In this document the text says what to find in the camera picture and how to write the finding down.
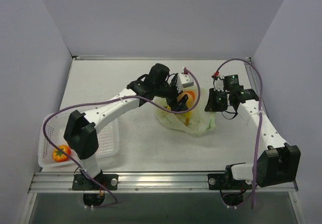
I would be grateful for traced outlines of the orange fruit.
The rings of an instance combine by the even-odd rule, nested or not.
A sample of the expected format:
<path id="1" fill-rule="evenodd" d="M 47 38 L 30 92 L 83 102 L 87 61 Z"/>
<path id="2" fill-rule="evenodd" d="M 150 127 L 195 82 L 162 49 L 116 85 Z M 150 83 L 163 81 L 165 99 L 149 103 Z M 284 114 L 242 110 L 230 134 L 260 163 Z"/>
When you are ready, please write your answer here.
<path id="1" fill-rule="evenodd" d="M 194 91 L 183 91 L 181 94 L 178 95 L 177 100 L 180 101 L 185 95 L 188 96 L 186 101 L 187 108 L 191 108 L 194 104 L 196 95 Z"/>

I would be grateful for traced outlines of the yellow banana bunch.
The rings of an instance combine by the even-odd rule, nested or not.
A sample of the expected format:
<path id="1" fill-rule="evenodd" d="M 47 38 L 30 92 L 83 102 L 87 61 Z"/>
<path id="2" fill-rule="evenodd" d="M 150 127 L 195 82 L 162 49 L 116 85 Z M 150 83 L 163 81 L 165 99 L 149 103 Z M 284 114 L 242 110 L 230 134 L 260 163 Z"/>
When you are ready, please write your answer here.
<path id="1" fill-rule="evenodd" d="M 191 120 L 192 112 L 183 114 L 173 114 L 166 111 L 162 112 L 162 116 L 171 124 L 183 124 L 188 126 Z"/>

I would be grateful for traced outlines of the light green plastic bag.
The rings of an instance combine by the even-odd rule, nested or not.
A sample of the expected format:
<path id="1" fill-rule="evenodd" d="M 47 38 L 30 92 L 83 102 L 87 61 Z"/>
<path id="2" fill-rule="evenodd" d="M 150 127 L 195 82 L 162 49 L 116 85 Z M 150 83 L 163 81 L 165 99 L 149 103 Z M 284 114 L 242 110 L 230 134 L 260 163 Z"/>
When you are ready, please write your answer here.
<path id="1" fill-rule="evenodd" d="M 208 92 L 201 88 L 201 97 L 196 108 L 184 114 L 173 114 L 156 108 L 154 115 L 166 128 L 183 131 L 191 135 L 202 135 L 215 129 L 214 112 L 206 112 L 204 108 L 208 101 Z"/>

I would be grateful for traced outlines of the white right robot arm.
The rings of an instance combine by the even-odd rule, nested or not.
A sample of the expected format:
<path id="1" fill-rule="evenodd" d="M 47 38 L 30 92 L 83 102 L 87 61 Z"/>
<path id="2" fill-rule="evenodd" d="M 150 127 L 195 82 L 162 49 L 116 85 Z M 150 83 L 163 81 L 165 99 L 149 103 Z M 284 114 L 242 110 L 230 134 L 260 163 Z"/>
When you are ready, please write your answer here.
<path id="1" fill-rule="evenodd" d="M 260 98 L 253 89 L 245 89 L 238 75 L 223 76 L 216 72 L 213 87 L 209 90 L 206 112 L 225 112 L 234 109 L 256 134 L 255 150 L 263 145 L 261 154 L 255 153 L 253 164 L 240 163 L 226 167 L 223 182 L 235 188 L 241 181 L 260 187 L 293 182 L 299 166 L 301 152 L 298 146 L 290 145 L 275 129 L 260 105 Z"/>

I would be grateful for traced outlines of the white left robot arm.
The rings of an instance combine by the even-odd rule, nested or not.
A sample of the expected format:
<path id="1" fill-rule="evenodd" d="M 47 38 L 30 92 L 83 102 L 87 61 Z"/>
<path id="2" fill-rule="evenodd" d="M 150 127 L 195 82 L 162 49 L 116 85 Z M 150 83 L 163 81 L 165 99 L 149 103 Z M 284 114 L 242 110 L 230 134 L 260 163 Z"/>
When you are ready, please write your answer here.
<path id="1" fill-rule="evenodd" d="M 88 188 L 97 189 L 102 183 L 96 152 L 99 148 L 98 134 L 108 124 L 154 97 L 166 99 L 172 111 L 188 110 L 188 97 L 179 100 L 178 96 L 183 89 L 194 84 L 193 78 L 183 72 L 175 74 L 169 81 L 169 75 L 169 68 L 157 63 L 148 74 L 130 82 L 110 103 L 85 112 L 75 110 L 70 113 L 63 137 L 77 154 L 81 169 L 86 172 L 84 184 Z"/>

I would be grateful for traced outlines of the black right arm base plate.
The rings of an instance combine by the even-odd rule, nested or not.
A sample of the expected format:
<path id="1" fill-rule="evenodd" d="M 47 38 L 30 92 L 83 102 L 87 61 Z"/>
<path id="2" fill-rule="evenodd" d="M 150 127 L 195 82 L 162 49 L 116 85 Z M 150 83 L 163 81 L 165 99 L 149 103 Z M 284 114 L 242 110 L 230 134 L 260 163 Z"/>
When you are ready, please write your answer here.
<path id="1" fill-rule="evenodd" d="M 227 177 L 225 174 L 211 173 L 207 175 L 209 190 L 244 190 L 241 181 Z"/>

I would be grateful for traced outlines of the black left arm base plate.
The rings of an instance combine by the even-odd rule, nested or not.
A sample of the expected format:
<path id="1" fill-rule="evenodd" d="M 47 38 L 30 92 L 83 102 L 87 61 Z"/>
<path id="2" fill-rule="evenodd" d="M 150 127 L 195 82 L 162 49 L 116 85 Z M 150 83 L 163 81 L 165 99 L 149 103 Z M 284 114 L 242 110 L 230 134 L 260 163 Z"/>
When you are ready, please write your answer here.
<path id="1" fill-rule="evenodd" d="M 103 185 L 109 190 L 117 190 L 118 175 L 117 174 L 99 174 L 94 178 L 98 183 Z M 75 191 L 91 191 L 103 190 L 101 186 L 94 183 L 87 178 L 84 174 L 75 174 L 73 178 L 72 190 Z"/>

